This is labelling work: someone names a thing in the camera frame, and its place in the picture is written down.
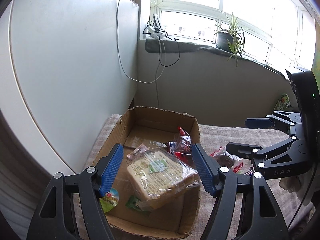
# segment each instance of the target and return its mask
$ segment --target candy wrapper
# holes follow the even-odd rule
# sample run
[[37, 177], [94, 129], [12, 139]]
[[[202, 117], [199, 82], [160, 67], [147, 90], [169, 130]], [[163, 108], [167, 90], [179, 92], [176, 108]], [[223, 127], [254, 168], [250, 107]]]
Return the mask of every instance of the candy wrapper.
[[211, 153], [210, 156], [213, 157], [219, 163], [219, 165], [232, 169], [234, 173], [239, 172], [243, 167], [241, 158], [229, 154], [224, 146], [220, 146], [220, 148]]
[[128, 177], [140, 200], [142, 211], [153, 211], [200, 185], [194, 170], [163, 148], [140, 152], [127, 158]]
[[174, 141], [166, 143], [167, 150], [179, 160], [191, 166], [193, 164], [191, 136], [181, 127], [178, 127], [178, 130], [179, 133], [175, 136]]

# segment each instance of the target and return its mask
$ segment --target cable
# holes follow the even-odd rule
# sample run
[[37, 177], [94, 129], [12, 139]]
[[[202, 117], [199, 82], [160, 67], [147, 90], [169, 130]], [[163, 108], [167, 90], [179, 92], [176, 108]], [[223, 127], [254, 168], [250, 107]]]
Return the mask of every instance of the cable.
[[151, 81], [151, 82], [144, 82], [144, 81], [140, 81], [140, 80], [131, 78], [131, 77], [129, 77], [129, 76], [127, 75], [127, 73], [124, 71], [124, 68], [123, 68], [123, 65], [122, 65], [122, 62], [121, 62], [120, 51], [119, 51], [119, 23], [118, 23], [119, 5], [120, 5], [120, 0], [118, 0], [118, 6], [117, 6], [117, 10], [116, 10], [116, 31], [117, 31], [116, 42], [117, 42], [117, 52], [118, 52], [119, 63], [120, 63], [120, 66], [121, 66], [121, 68], [122, 68], [122, 71], [123, 71], [123, 73], [124, 73], [128, 78], [130, 78], [131, 80], [134, 80], [134, 81], [140, 82], [140, 83], [144, 83], [144, 84], [151, 84], [151, 83], [157, 81], [157, 80], [161, 77], [161, 75], [162, 75], [162, 73], [163, 73], [163, 71], [164, 71], [164, 68], [162, 69], [162, 72], [161, 72], [160, 76], [158, 76], [158, 78], [156, 78], [155, 80], [153, 80], [153, 81]]
[[[165, 46], [164, 46], [164, 41], [162, 40], [162, 44], [163, 44], [163, 49], [164, 49], [164, 65], [165, 66]], [[155, 78], [157, 77], [157, 72], [158, 72], [158, 69], [159, 69], [159, 65], [158, 65], [158, 68], [156, 70], [156, 75], [155, 75]], [[156, 94], [157, 94], [157, 102], [158, 102], [158, 108], [160, 108], [160, 103], [159, 103], [159, 93], [158, 93], [158, 83], [156, 81]]]
[[310, 179], [309, 185], [308, 185], [308, 187], [307, 187], [306, 193], [304, 194], [303, 199], [301, 200], [301, 203], [300, 203], [300, 205], [298, 206], [297, 211], [296, 211], [295, 214], [293, 215], [293, 217], [292, 217], [292, 219], [291, 219], [291, 221], [290, 221], [290, 223], [289, 223], [289, 225], [288, 225], [288, 229], [289, 229], [289, 227], [291, 226], [293, 220], [295, 219], [296, 215], [298, 214], [298, 211], [300, 210], [300, 208], [301, 208], [304, 200], [306, 199], [306, 197], [307, 197], [307, 195], [308, 195], [309, 189], [310, 189], [311, 184], [312, 184], [312, 182], [313, 182], [313, 179], [314, 179], [314, 177], [315, 177], [315, 175], [316, 175], [317, 168], [318, 168], [318, 163], [316, 163], [316, 166], [315, 166], [315, 169], [313, 170], [313, 174], [312, 174], [312, 176], [311, 176], [311, 179]]
[[172, 64], [170, 64], [170, 65], [167, 65], [167, 66], [166, 66], [166, 65], [163, 65], [163, 64], [161, 63], [161, 60], [160, 60], [160, 52], [159, 52], [159, 54], [158, 54], [158, 59], [159, 59], [159, 61], [160, 61], [160, 64], [161, 64], [163, 67], [171, 67], [172, 65], [176, 64], [176, 63], [179, 61], [179, 59], [180, 59], [180, 47], [179, 47], [179, 42], [178, 42], [179, 39], [170, 38], [169, 35], [168, 35], [168, 33], [167, 33], [165, 30], [160, 29], [160, 28], [158, 28], [158, 29], [160, 29], [159, 32], [146, 33], [145, 30], [146, 30], [149, 26], [152, 26], [152, 27], [154, 26], [153, 21], [148, 21], [148, 22], [147, 22], [147, 27], [144, 28], [144, 30], [143, 30], [143, 32], [142, 32], [143, 34], [164, 33], [164, 35], [165, 35], [168, 39], [177, 42], [178, 54], [179, 54], [179, 56], [178, 56], [178, 59], [177, 59], [174, 63], [172, 63]]

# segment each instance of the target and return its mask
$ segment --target packaged food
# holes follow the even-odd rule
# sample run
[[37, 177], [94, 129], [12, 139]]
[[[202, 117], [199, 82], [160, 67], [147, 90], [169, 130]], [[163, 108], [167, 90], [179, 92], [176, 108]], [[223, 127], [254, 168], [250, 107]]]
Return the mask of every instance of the packaged food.
[[142, 212], [143, 214], [145, 214], [145, 215], [147, 215], [147, 216], [150, 215], [150, 212], [148, 212], [148, 211], [143, 211], [143, 210], [141, 210], [141, 208], [139, 208], [138, 204], [139, 204], [140, 202], [141, 202], [140, 199], [138, 199], [136, 196], [131, 195], [131, 196], [129, 197], [129, 200], [128, 200], [127, 203], [125, 204], [125, 206], [128, 207], [128, 208], [134, 209], [134, 210], [136, 210], [136, 211], [138, 211], [138, 212]]
[[243, 175], [251, 176], [254, 173], [253, 167], [250, 167], [249, 170]]
[[229, 169], [232, 169], [234, 173], [239, 172], [243, 167], [241, 158], [229, 154], [226, 151], [226, 147], [224, 146], [220, 146], [220, 148], [217, 151], [211, 153], [210, 156], [213, 157], [219, 163], [219, 165], [226, 166]]
[[127, 158], [132, 158], [132, 157], [136, 156], [137, 154], [145, 152], [147, 150], [149, 150], [149, 148], [142, 143], [132, 153], [128, 154]]
[[290, 100], [287, 94], [282, 94], [281, 98], [276, 103], [276, 106], [273, 110], [276, 111], [285, 111], [287, 108], [291, 106]]
[[116, 189], [111, 188], [111, 190], [106, 193], [102, 198], [100, 198], [100, 203], [103, 212], [109, 212], [113, 209], [119, 202], [119, 193]]
[[178, 127], [178, 130], [179, 133], [175, 136], [174, 141], [166, 143], [167, 151], [176, 156], [184, 163], [192, 165], [193, 161], [191, 156], [191, 136], [181, 127]]
[[127, 171], [143, 211], [153, 211], [200, 184], [197, 170], [163, 148], [148, 150], [127, 159]]

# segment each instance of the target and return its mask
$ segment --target cardboard box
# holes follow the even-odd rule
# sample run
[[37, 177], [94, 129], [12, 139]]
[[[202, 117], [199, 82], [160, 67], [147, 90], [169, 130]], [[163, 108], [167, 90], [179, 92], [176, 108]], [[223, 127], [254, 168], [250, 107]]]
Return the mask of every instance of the cardboard box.
[[124, 160], [120, 166], [113, 188], [120, 195], [119, 203], [106, 213], [109, 224], [131, 234], [162, 239], [181, 239], [190, 234], [195, 222], [200, 200], [200, 187], [188, 190], [171, 203], [145, 214], [125, 206], [134, 190], [128, 179], [126, 155], [141, 142], [155, 146], [156, 142], [173, 140], [177, 127], [188, 132], [193, 143], [200, 142], [199, 126], [195, 117], [151, 107], [134, 107], [119, 119], [102, 146], [95, 165], [107, 156], [115, 143], [124, 145]]

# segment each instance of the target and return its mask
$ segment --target plant pot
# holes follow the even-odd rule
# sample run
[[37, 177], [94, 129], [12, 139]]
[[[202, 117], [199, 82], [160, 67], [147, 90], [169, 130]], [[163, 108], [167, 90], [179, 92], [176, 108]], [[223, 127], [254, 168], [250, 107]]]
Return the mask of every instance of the plant pot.
[[230, 50], [228, 41], [233, 44], [233, 37], [231, 34], [229, 33], [218, 33], [218, 44], [217, 44], [217, 48], [218, 49], [223, 49], [227, 52], [232, 53], [232, 51]]

